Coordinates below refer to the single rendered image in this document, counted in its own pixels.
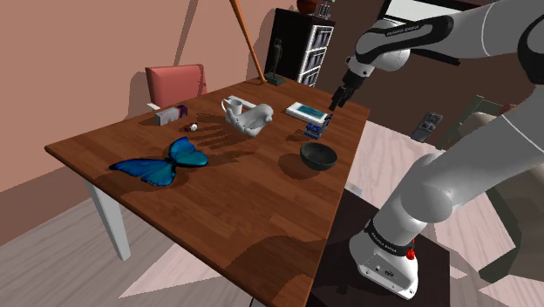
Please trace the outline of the white tablet with teal screen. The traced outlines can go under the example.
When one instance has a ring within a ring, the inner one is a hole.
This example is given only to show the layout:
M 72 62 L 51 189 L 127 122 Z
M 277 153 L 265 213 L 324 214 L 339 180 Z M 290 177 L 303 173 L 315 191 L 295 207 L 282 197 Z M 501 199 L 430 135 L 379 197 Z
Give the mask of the white tablet with teal screen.
M 285 112 L 293 117 L 318 126 L 321 126 L 325 118 L 328 116 L 327 113 L 319 111 L 313 107 L 306 106 L 299 102 L 295 102 L 294 104 L 289 106 L 285 110 Z

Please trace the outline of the blue and white toy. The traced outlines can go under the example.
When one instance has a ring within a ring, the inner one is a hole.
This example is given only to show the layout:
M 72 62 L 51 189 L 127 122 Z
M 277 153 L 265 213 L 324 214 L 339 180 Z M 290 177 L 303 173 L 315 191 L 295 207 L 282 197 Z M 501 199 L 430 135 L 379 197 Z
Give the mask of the blue and white toy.
M 324 122 L 319 126 L 312 123 L 309 123 L 305 127 L 304 134 L 309 136 L 312 139 L 319 140 L 323 135 L 324 131 L 327 129 L 333 114 L 329 114 L 324 118 Z

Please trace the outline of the black and white shelf cabinet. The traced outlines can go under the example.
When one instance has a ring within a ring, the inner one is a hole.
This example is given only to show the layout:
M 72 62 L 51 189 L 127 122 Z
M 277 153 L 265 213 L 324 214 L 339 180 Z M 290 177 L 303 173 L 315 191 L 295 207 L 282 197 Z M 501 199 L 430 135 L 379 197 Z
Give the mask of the black and white shelf cabinet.
M 272 62 L 275 38 L 282 40 L 282 58 L 276 74 L 315 86 L 336 22 L 313 14 L 275 9 L 265 73 Z

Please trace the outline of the black bowl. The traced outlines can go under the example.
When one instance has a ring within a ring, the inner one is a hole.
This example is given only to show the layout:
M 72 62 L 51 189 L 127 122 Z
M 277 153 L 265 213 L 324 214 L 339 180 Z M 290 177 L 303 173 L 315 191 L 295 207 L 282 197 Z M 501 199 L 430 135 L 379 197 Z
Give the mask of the black bowl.
M 300 155 L 307 167 L 317 171 L 330 169 L 337 163 L 337 153 L 332 148 L 317 142 L 302 144 Z

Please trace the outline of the dark human statuette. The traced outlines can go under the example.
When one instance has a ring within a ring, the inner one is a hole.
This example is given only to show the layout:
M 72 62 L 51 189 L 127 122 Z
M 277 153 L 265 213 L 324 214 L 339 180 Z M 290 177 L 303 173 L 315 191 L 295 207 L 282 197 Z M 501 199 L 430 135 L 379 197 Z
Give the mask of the dark human statuette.
M 282 40 L 275 38 L 272 51 L 272 62 L 268 72 L 264 74 L 265 79 L 272 85 L 281 85 L 285 79 L 276 74 L 277 66 L 282 58 Z

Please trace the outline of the black remote control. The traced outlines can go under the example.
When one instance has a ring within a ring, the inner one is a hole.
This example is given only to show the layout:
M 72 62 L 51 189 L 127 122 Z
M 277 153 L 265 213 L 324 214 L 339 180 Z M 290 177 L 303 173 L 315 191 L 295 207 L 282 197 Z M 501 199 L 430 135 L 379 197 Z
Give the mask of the black remote control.
M 442 119 L 443 116 L 441 114 L 434 112 L 426 113 L 411 134 L 411 138 L 415 141 L 424 143 Z

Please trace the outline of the white hand sculpture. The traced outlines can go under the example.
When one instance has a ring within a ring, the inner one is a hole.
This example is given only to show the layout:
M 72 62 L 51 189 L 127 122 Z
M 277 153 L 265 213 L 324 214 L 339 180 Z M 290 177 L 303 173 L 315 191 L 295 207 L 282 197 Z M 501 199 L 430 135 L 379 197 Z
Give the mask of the white hand sculpture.
M 228 122 L 240 133 L 255 137 L 269 122 L 272 121 L 274 110 L 271 106 L 260 104 L 240 115 L 232 110 L 226 110 Z

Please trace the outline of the orange wooden pole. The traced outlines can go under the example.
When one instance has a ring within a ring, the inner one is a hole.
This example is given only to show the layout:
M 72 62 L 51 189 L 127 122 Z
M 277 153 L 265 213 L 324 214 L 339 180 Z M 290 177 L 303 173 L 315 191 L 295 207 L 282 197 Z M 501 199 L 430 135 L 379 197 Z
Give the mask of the orange wooden pole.
M 243 34 L 243 36 L 245 38 L 245 41 L 246 41 L 246 43 L 248 45 L 248 49 L 249 49 L 250 55 L 251 55 L 251 57 L 253 59 L 255 69 L 257 70 L 259 79 L 261 80 L 261 83 L 264 84 L 264 83 L 267 82 L 267 80 L 265 79 L 264 74 L 262 73 L 262 68 L 261 68 L 261 66 L 259 64 L 259 61 L 258 61 L 258 58 L 256 56 L 256 53 L 255 53 L 254 47 L 252 45 L 251 39 L 250 39 L 250 37 L 248 35 L 247 26 L 245 24 L 239 2 L 238 2 L 238 0 L 228 0 L 228 1 L 231 4 L 231 7 L 232 7 L 233 12 L 235 14 L 235 17 L 237 19 L 237 22 L 238 22 L 238 24 L 239 24 L 239 26 L 241 28 L 242 34 Z

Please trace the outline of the white mug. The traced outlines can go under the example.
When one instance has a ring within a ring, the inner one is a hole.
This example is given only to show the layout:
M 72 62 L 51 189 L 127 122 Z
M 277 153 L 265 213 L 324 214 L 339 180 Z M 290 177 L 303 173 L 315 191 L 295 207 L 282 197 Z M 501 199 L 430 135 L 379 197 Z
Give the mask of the white mug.
M 223 99 L 221 108 L 225 113 L 231 111 L 233 115 L 239 116 L 242 113 L 243 104 L 239 99 Z

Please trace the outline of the wooden table with white legs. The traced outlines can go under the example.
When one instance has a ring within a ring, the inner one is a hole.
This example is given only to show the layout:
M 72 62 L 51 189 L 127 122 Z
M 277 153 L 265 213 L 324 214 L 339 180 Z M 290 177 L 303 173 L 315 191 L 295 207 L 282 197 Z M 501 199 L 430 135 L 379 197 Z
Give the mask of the wooden table with white legs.
M 223 99 L 239 99 L 242 112 L 271 106 L 272 121 L 255 137 L 240 133 Z M 156 126 L 145 113 L 46 151 L 261 303 L 305 307 L 369 109 L 351 102 L 335 110 L 322 143 L 338 161 L 317 172 L 300 158 L 305 125 L 285 112 L 294 102 L 326 111 L 330 95 L 293 80 L 251 79 L 190 99 L 187 118 L 199 127 L 188 138 L 209 163 L 181 169 L 165 188 L 109 166 L 160 157 L 185 135 L 184 120 Z

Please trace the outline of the red chair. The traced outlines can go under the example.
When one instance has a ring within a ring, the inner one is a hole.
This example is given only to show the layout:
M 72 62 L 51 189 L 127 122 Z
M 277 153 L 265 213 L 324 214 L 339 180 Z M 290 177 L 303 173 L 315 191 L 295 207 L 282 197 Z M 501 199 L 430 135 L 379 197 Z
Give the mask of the red chair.
M 146 68 L 150 100 L 158 107 L 175 105 L 207 93 L 204 65 Z

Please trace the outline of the dark robot stand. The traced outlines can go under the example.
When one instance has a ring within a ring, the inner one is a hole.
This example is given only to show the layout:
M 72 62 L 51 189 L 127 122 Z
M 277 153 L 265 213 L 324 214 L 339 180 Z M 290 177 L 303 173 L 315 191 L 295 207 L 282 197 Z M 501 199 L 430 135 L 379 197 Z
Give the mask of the dark robot stand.
M 361 276 L 349 240 L 378 209 L 344 190 L 306 307 L 451 307 L 449 252 L 428 238 L 415 238 L 418 290 L 402 297 Z

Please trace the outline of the grey and purple box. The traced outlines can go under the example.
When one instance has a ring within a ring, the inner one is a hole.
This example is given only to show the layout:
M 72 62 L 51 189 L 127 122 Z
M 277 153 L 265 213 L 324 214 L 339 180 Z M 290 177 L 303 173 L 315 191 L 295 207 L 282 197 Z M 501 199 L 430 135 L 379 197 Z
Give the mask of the grey and purple box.
M 155 113 L 154 120 L 157 126 L 164 126 L 185 116 L 187 116 L 187 107 L 185 105 L 178 105 Z

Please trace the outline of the dark green chair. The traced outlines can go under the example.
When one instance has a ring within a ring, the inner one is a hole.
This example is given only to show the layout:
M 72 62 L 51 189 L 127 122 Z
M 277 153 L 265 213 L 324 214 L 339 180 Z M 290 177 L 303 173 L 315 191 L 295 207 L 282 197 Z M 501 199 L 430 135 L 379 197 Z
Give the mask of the dark green chair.
M 477 95 L 436 145 L 447 149 L 500 114 L 501 105 Z M 512 275 L 544 282 L 544 164 L 486 191 L 515 248 L 479 270 L 495 283 Z

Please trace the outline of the blue butterfly figure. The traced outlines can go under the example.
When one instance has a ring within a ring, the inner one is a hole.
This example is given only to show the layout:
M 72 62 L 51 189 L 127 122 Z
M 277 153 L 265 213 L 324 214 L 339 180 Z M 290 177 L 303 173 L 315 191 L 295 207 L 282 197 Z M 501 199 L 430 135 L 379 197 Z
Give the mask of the blue butterfly figure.
M 182 137 L 170 145 L 168 156 L 162 159 L 123 160 L 109 168 L 140 177 L 147 184 L 165 187 L 173 183 L 177 167 L 205 167 L 207 164 L 208 157 L 197 150 L 187 137 Z

